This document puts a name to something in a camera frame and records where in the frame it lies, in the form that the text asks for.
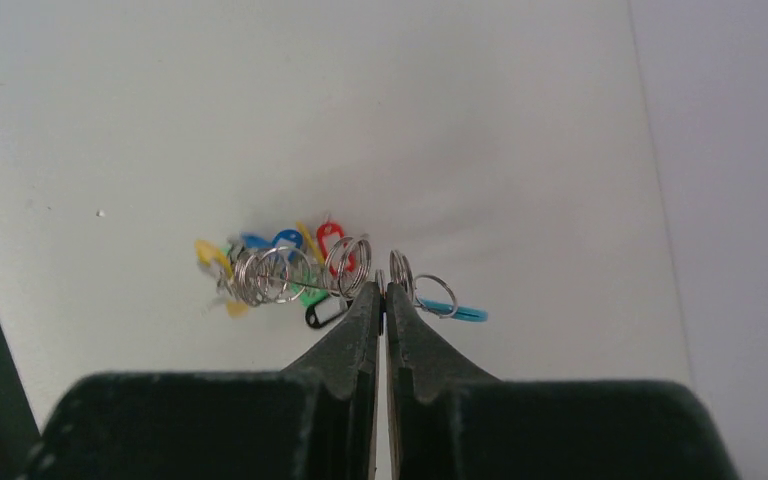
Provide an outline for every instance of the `metal key ring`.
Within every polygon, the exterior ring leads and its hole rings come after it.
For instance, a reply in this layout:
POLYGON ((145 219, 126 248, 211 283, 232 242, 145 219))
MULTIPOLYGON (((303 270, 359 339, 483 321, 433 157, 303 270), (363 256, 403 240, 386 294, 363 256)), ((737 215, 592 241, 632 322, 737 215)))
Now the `metal key ring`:
POLYGON ((440 317, 440 318, 451 318, 451 317, 455 316, 455 312, 457 312, 457 311, 458 311, 458 297, 456 297, 456 296, 455 296, 455 292, 453 292, 453 291, 452 291, 452 289, 449 287, 449 284, 447 284, 446 282, 444 282, 442 278, 440 278, 440 277, 438 277, 438 276, 436 276, 436 275, 431 275, 431 274, 428 274, 428 273, 421 273, 421 274, 419 274, 419 275, 416 275, 416 276, 414 276, 414 277, 413 277, 413 281, 414 281, 414 284, 415 284, 415 283, 416 283, 416 281, 417 281, 417 280, 419 280, 420 278, 427 278, 427 279, 429 279, 429 280, 432 280, 432 281, 436 282, 436 283, 437 283, 438 285, 440 285, 441 287, 443 287, 443 290, 445 290, 445 291, 446 291, 446 293, 448 293, 448 294, 449 294, 449 298, 451 298, 451 299, 452 299, 452 311, 451 311, 451 312, 449 312, 449 313, 447 313, 447 314, 445 314, 445 315, 443 315, 443 314, 441 314, 441 313, 439 313, 439 312, 433 311, 433 310, 431 310, 430 308, 428 308, 428 305, 426 305, 426 304, 425 304, 425 303, 422 301, 422 299, 421 299, 421 298, 419 298, 419 295, 416 295, 416 303, 418 303, 418 304, 419 304, 419 307, 420 307, 421 309, 425 310, 426 312, 431 312, 431 313, 434 313, 434 314, 436 314, 436 315, 437 315, 438 317, 440 317))
MULTIPOLYGON (((309 272, 310 269, 311 269, 310 260, 308 260, 307 256, 304 254, 303 251, 301 251, 300 249, 298 249, 296 247, 291 247, 289 245, 282 245, 280 247, 272 247, 269 250, 266 250, 265 252, 262 252, 261 253, 261 257, 260 257, 260 261, 259 261, 259 264, 258 264, 258 268, 261 265, 268 265, 266 262, 269 259, 273 259, 272 261, 280 259, 280 262, 283 263, 283 267, 284 268, 281 269, 281 272, 282 272, 282 277, 281 277, 282 286, 281 286, 281 291, 278 292, 277 295, 275 295, 274 297, 269 297, 267 295, 267 292, 266 292, 266 289, 268 289, 268 283, 267 282, 260 282, 259 281, 256 284, 257 287, 258 287, 258 290, 260 290, 260 294, 263 295, 266 298, 269 298, 270 300, 272 300, 272 303, 276 303, 276 304, 293 302, 293 301, 295 301, 297 298, 299 298, 305 292, 305 288, 302 287, 302 288, 299 289, 298 292, 295 293, 295 295, 293 295, 293 296, 291 296, 289 298, 281 297, 281 295, 283 295, 284 292, 287 291, 287 287, 290 284, 290 261, 287 258, 287 257, 289 257, 289 255, 287 255, 287 256, 281 255, 282 252, 298 253, 299 254, 299 258, 302 259, 301 264, 305 266, 305 271, 309 272)), ((275 265, 273 265, 273 268, 270 269, 271 271, 268 272, 268 277, 267 278, 274 278, 274 276, 273 276, 274 275, 274 270, 275 270, 275 266, 277 264, 278 263, 276 262, 275 265)))

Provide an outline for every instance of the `white wall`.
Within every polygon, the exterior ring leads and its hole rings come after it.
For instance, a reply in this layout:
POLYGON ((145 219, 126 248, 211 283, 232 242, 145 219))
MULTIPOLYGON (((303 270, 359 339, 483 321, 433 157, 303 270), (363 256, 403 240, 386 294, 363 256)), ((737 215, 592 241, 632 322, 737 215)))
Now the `white wall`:
POLYGON ((768 0, 632 0, 697 392, 768 479, 768 0))

